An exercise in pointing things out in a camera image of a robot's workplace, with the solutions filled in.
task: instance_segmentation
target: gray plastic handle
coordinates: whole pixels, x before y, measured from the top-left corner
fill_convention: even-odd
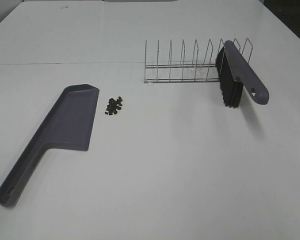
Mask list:
[[[235,81],[242,82],[250,97],[257,104],[266,105],[269,92],[259,77],[244,59],[234,43],[230,40],[224,43],[225,55]]]

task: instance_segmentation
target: white table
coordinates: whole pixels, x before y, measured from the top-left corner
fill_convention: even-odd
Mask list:
[[[218,83],[143,84],[145,39],[220,37],[252,40],[268,105],[244,92],[224,107]],[[257,0],[22,3],[0,24],[0,185],[81,83],[100,89],[89,150],[46,152],[0,206],[0,240],[300,239],[300,40]]]

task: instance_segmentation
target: dish rack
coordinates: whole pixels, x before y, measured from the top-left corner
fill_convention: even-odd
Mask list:
[[[239,43],[235,38],[233,40],[236,48],[249,63],[253,52],[253,44],[246,38],[244,45]],[[156,84],[156,83],[213,83],[219,82],[219,75],[215,63],[215,58],[224,47],[224,40],[221,38],[218,44],[218,50],[214,52],[214,45],[211,39],[209,39],[205,53],[202,55],[198,45],[197,39],[194,41],[194,47],[192,51],[192,59],[185,60],[186,44],[185,40],[182,40],[181,51],[176,54],[179,55],[178,61],[173,61],[173,43],[170,40],[169,51],[167,61],[160,61],[160,43],[157,40],[157,46],[155,48],[156,55],[154,61],[147,61],[147,40],[145,41],[144,50],[144,83]]]

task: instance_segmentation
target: hand brush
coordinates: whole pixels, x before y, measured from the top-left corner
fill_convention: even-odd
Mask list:
[[[227,107],[239,106],[243,86],[257,104],[266,105],[269,92],[230,40],[224,43],[216,58],[223,101]]]

